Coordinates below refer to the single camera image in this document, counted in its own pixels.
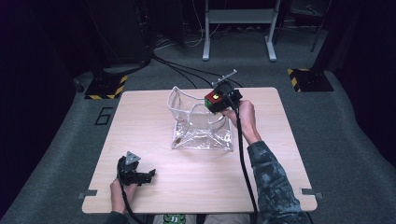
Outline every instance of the hand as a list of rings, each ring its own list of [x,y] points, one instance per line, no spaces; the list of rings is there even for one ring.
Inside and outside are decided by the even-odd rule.
[[[222,115],[227,116],[233,126],[236,127],[236,114],[233,110],[226,109],[220,112]],[[251,145],[257,141],[261,141],[259,133],[256,128],[256,115],[254,111],[254,105],[249,101],[240,101],[239,103],[239,118],[241,119],[242,135],[247,140],[247,143]]]
[[[128,203],[131,204],[132,198],[134,197],[134,192],[136,191],[137,184],[132,184],[130,186],[124,186],[124,191],[126,193],[126,197],[128,199]],[[111,184],[111,210],[125,214],[126,213],[126,205],[124,200],[122,199],[122,190],[120,186],[120,181],[116,178]]]

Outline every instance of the person's left hand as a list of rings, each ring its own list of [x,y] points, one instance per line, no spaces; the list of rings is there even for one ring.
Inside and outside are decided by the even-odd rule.
[[[132,198],[134,197],[134,192],[136,191],[137,184],[131,184],[130,186],[124,186],[124,191],[126,193],[128,203],[131,204]],[[126,205],[122,199],[122,190],[120,186],[120,181],[116,178],[111,184],[111,210],[121,214],[126,213]]]

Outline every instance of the clear plastic container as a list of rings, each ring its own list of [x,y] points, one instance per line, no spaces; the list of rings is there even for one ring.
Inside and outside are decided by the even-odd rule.
[[[204,98],[197,98],[174,87],[168,107],[175,119],[172,148],[216,149],[233,151],[230,120],[220,113],[214,115],[205,107]]]

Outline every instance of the gray carpet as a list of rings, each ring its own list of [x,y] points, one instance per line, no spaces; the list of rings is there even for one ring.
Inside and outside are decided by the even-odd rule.
[[[212,40],[210,61],[202,61],[203,42],[195,48],[168,46],[159,57],[221,75],[233,69],[233,79],[244,87],[275,87],[279,91],[313,189],[322,192],[315,223],[396,223],[396,170],[378,153],[357,125],[353,108],[336,77],[326,72],[334,91],[295,92],[288,68],[309,68],[316,51],[309,52],[315,35],[284,30],[276,45],[276,63],[270,63],[263,33],[224,35]],[[209,81],[217,78],[202,74]],[[78,77],[88,87],[90,73]],[[209,88],[196,77],[198,88]],[[163,64],[151,64],[128,76],[125,91],[192,89],[190,82]],[[49,150],[37,165],[1,224],[103,223],[106,215],[86,215],[78,194],[88,188],[108,125],[94,125],[103,107],[111,119],[119,99],[75,101]]]

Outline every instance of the table top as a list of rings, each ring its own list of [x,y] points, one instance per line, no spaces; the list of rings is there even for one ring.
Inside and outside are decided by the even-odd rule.
[[[262,140],[285,168],[294,194],[304,211],[317,208],[291,128],[274,88],[241,88],[242,100],[255,105]],[[204,98],[210,89],[183,90]],[[111,211],[110,183],[117,174],[120,157],[131,151],[141,158],[137,172],[156,169],[152,182],[138,188],[131,207],[140,214],[197,214],[252,212],[253,206],[241,169],[237,130],[233,128],[233,152],[172,149],[175,120],[167,106],[171,90],[126,91],[112,121],[89,186],[96,196],[86,196],[85,213]],[[245,164],[257,201],[257,190],[244,140]]]

